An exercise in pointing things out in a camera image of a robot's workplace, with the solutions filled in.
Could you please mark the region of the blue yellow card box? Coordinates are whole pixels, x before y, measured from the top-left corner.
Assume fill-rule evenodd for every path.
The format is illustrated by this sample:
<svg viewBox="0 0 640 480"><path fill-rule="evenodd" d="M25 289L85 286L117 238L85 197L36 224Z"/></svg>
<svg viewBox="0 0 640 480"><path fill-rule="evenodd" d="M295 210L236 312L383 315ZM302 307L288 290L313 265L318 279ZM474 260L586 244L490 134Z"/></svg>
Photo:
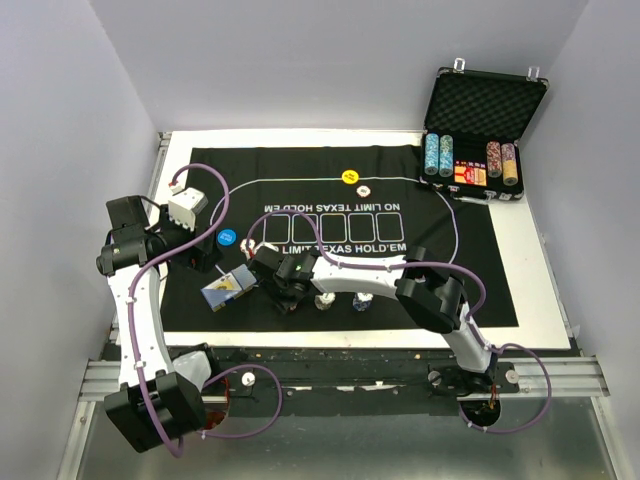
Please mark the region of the blue yellow card box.
<svg viewBox="0 0 640 480"><path fill-rule="evenodd" d="M236 267L201 289L212 311L218 311L257 285L254 274L245 264Z"/></svg>

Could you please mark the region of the red white chip top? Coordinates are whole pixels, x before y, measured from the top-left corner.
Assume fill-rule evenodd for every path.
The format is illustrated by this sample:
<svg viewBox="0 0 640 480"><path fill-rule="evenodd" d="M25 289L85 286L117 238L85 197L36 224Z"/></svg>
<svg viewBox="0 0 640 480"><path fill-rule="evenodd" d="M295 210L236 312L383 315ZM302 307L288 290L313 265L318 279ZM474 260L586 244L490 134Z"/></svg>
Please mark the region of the red white chip top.
<svg viewBox="0 0 640 480"><path fill-rule="evenodd" d="M362 185L356 189L356 193L360 198L366 198L371 194L371 189L368 186Z"/></svg>

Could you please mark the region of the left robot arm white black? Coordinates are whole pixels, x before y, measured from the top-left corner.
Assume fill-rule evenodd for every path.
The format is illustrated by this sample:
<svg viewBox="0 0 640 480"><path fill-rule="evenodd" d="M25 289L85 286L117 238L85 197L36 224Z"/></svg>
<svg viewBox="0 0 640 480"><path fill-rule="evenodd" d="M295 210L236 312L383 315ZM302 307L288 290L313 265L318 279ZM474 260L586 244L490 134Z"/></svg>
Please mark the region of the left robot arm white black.
<svg viewBox="0 0 640 480"><path fill-rule="evenodd" d="M135 451L182 437L206 424L202 395L214 393L222 372L205 343L170 354L160 313L159 266L173 262L208 272L220 259L212 238L198 240L204 193L188 188L160 205L151 223L139 195L107 203L109 238L96 259L116 304L121 362L116 392L107 395L108 418Z"/></svg>

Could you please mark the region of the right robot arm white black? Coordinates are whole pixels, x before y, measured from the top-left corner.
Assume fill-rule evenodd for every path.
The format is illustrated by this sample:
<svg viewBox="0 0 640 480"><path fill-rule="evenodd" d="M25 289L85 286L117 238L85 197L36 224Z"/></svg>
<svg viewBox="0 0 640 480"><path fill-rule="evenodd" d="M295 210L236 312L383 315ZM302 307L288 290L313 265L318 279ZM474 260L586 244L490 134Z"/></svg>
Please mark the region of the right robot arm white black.
<svg viewBox="0 0 640 480"><path fill-rule="evenodd" d="M311 250L285 255L261 247L249 271L286 312L311 295L365 293L398 301L420 328L441 335L453 351L462 384L480 392L496 380L495 354L475 326L464 279L468 269L431 261L423 247L388 258L331 257Z"/></svg>

